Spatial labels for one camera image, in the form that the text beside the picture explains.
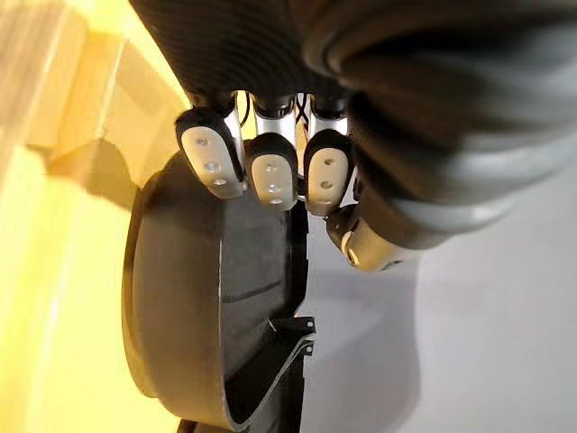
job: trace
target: yellow surface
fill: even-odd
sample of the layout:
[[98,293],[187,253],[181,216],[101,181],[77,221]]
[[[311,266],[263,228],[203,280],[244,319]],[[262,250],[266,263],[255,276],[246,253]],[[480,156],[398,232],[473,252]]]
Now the yellow surface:
[[129,373],[121,288],[184,93],[122,1],[3,2],[0,52],[0,431],[176,431]]

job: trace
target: small hole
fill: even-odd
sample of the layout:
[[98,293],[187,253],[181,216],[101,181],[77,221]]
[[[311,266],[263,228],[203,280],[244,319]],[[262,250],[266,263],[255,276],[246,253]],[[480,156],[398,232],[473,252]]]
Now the small hole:
[[210,173],[217,173],[220,171],[220,165],[218,165],[216,162],[207,162],[205,164],[205,170],[210,172]]

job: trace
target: black plastic part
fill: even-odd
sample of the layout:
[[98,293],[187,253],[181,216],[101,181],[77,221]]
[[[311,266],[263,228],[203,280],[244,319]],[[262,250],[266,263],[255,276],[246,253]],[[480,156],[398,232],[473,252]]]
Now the black plastic part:
[[342,119],[346,116],[348,99],[344,97],[311,97],[311,109],[323,119]]
[[185,159],[177,154],[141,193],[125,262],[131,339],[152,388],[198,426],[244,430],[264,422],[269,404],[269,417],[299,422],[288,401],[302,401],[314,332],[311,318],[294,318],[307,283],[306,211],[271,212],[250,191],[219,200]]
[[349,182],[351,181],[351,176],[353,174],[354,162],[352,157],[352,144],[351,140],[346,135],[336,132],[333,129],[325,129],[317,134],[307,144],[304,156],[304,169],[305,169],[305,195],[308,195],[308,169],[310,166],[310,161],[312,160],[315,153],[321,149],[333,148],[344,152],[347,157],[347,174],[346,182],[343,187],[341,197],[339,197],[339,203],[343,199],[344,193],[346,192]]
[[285,0],[131,0],[189,93],[248,90],[339,97],[335,80],[305,65],[302,38]]
[[298,157],[295,147],[280,134],[265,133],[257,135],[253,140],[244,145],[244,168],[250,180],[251,185],[254,186],[252,178],[252,163],[259,156],[262,155],[278,155],[284,158],[290,168],[292,169],[292,190],[293,195],[297,194],[298,190]]
[[357,213],[373,232],[411,250],[432,248],[450,237],[447,233],[431,231],[401,213],[394,200],[405,196],[394,180],[379,170],[360,149],[354,148],[353,156],[363,185]]
[[210,95],[188,93],[188,99],[194,108],[209,108],[227,117],[234,110],[236,92],[214,92]]
[[353,185],[353,199],[355,201],[359,201],[361,199],[362,190],[364,186],[362,185],[361,180],[358,176],[354,178],[354,185]]
[[295,105],[292,95],[282,97],[253,97],[254,111],[261,117],[278,119],[290,113]]
[[[236,178],[239,181],[243,180],[243,166],[239,162],[238,156],[236,155],[236,150],[234,148],[234,138],[231,135],[228,126],[226,126],[223,117],[211,108],[192,108],[191,110],[182,113],[176,120],[175,128],[180,150],[185,152],[184,148],[182,147],[182,134],[187,131],[187,129],[194,128],[195,126],[206,126],[216,131],[223,138],[230,159],[233,162]],[[192,167],[192,164],[190,164],[190,161],[188,162],[188,166],[194,172],[194,168]]]

